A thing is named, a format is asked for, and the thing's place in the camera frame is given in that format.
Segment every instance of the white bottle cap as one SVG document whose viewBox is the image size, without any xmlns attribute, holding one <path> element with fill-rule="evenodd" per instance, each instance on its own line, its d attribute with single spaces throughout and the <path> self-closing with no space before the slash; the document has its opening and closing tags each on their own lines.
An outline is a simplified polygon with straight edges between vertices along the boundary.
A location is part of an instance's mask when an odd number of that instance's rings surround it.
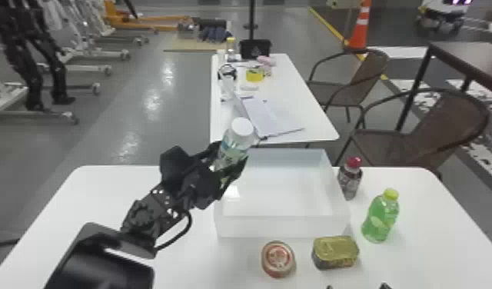
<svg viewBox="0 0 492 289">
<path fill-rule="evenodd" d="M 247 118 L 236 118 L 231 122 L 231 133 L 236 142 L 249 142 L 253 134 L 253 125 Z"/>
</svg>

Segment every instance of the green bottle cap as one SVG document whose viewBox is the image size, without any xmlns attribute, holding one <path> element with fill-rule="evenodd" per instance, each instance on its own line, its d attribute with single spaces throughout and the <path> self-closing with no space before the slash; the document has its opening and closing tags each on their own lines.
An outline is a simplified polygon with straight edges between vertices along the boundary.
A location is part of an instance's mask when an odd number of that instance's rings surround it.
<svg viewBox="0 0 492 289">
<path fill-rule="evenodd" d="M 388 200 L 396 201 L 398 199 L 398 191 L 393 188 L 384 190 L 384 197 Z"/>
</svg>

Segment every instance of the yellow tape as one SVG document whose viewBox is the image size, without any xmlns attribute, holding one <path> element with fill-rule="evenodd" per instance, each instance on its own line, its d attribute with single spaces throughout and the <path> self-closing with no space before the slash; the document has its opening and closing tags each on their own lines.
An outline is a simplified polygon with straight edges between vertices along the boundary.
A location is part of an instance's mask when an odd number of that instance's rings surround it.
<svg viewBox="0 0 492 289">
<path fill-rule="evenodd" d="M 250 68 L 246 71 L 246 80 L 249 82 L 260 82 L 264 79 L 264 72 L 258 68 Z"/>
<path fill-rule="evenodd" d="M 327 20 L 323 19 L 323 17 L 321 17 L 321 15 L 319 15 L 316 12 L 316 10 L 314 10 L 311 6 L 308 6 L 307 9 L 309 10 L 309 12 L 311 12 L 314 15 L 314 17 L 316 17 L 323 25 L 325 25 L 325 27 L 327 27 L 328 30 L 330 30 L 330 32 L 332 32 L 332 34 L 339 39 L 339 41 L 341 42 L 343 41 L 344 39 L 343 35 L 341 35 L 341 33 L 339 33 L 339 31 L 336 28 L 334 28 L 334 26 L 328 23 Z M 357 56 L 357 58 L 359 58 L 360 61 L 364 61 L 365 59 L 364 55 L 355 55 L 355 56 Z M 388 80 L 389 78 L 386 75 L 381 75 L 381 79 Z"/>
</svg>

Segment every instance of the yellow pallet jack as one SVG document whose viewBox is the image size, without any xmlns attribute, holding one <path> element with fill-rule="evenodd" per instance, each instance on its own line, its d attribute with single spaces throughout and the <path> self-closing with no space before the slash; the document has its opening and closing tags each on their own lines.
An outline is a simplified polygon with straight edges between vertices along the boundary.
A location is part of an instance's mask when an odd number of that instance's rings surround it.
<svg viewBox="0 0 492 289">
<path fill-rule="evenodd" d="M 187 15 L 139 17 L 135 7 L 131 3 L 131 0 L 125 0 L 125 4 L 128 6 L 129 12 L 117 10 L 113 0 L 105 0 L 105 20 L 111 27 L 126 29 L 151 29 L 153 32 L 157 33 L 159 31 L 176 31 L 179 22 L 191 21 L 191 17 Z"/>
</svg>

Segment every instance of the dark wooden table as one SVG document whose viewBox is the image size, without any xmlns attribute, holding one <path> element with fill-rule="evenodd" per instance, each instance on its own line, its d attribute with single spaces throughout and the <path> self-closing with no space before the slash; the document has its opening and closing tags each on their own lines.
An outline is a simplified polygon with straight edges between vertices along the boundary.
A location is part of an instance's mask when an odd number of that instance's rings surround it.
<svg viewBox="0 0 492 289">
<path fill-rule="evenodd" d="M 465 80 L 461 85 L 460 90 L 466 91 L 472 81 L 477 81 L 479 84 L 492 91 L 492 44 L 487 42 L 431 42 L 427 50 L 424 60 L 416 78 L 414 79 L 413 88 L 418 89 L 422 79 L 424 79 L 425 71 L 435 56 L 438 60 L 451 66 L 465 75 Z M 407 115 L 413 104 L 416 94 L 409 95 L 406 100 L 404 109 L 397 123 L 397 130 L 400 131 L 404 126 Z"/>
</svg>

